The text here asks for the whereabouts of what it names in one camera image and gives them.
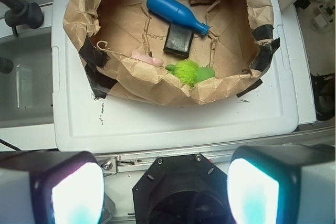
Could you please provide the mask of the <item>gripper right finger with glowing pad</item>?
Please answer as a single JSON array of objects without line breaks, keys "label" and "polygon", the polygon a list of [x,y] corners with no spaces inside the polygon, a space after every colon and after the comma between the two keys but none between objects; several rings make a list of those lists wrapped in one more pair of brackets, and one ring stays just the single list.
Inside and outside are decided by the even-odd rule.
[{"label": "gripper right finger with glowing pad", "polygon": [[243,145],[228,168],[236,223],[335,223],[335,147]]}]

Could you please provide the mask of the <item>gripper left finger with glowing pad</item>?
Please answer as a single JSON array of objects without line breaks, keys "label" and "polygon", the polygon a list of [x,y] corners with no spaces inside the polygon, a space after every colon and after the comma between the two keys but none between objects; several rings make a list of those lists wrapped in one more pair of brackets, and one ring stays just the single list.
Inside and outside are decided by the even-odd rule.
[{"label": "gripper left finger with glowing pad", "polygon": [[103,200],[90,152],[1,152],[1,223],[99,223]]}]

